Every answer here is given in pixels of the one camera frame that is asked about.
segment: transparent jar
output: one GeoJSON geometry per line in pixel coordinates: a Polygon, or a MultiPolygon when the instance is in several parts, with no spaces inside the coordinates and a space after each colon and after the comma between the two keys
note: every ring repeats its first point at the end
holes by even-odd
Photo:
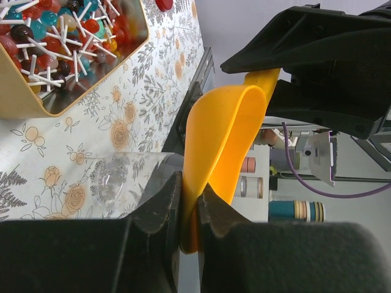
{"type": "Polygon", "coordinates": [[[183,156],[173,153],[114,153],[96,159],[91,193],[97,205],[133,211],[154,196],[171,175],[183,169],[183,156]]]}

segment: tablecloth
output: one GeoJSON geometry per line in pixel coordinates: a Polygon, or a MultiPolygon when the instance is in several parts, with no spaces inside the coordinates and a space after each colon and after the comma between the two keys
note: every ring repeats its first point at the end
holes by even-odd
{"type": "Polygon", "coordinates": [[[168,12],[142,3],[148,42],[77,105],[59,118],[0,121],[0,220],[132,211],[97,206],[93,162],[115,151],[161,151],[203,55],[194,1],[176,0],[168,12]]]}

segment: yellow scoop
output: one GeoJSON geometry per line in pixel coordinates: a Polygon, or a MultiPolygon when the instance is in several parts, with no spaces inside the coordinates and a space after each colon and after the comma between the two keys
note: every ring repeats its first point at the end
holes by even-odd
{"type": "Polygon", "coordinates": [[[207,183],[232,202],[240,168],[265,117],[278,70],[249,73],[246,85],[228,85],[204,94],[186,125],[181,210],[181,249],[198,249],[195,206],[207,183]]]}

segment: box of lollipops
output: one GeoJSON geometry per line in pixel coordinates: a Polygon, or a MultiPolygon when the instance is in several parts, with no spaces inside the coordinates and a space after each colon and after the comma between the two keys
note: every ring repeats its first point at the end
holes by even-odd
{"type": "Polygon", "coordinates": [[[0,118],[62,115],[147,40],[141,0],[1,0],[0,118]]]}

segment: yellow plastic object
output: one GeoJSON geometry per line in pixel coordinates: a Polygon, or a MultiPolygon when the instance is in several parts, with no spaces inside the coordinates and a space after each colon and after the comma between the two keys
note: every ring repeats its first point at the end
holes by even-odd
{"type": "Polygon", "coordinates": [[[229,85],[204,94],[186,125],[181,249],[198,249],[195,206],[207,183],[228,204],[240,168],[265,117],[267,100],[256,85],[229,85]]]}
{"type": "Polygon", "coordinates": [[[250,72],[246,74],[246,77],[244,78],[244,84],[255,84],[259,86],[264,91],[266,100],[269,104],[274,89],[276,88],[277,80],[280,75],[280,69],[281,68],[250,72]]]}

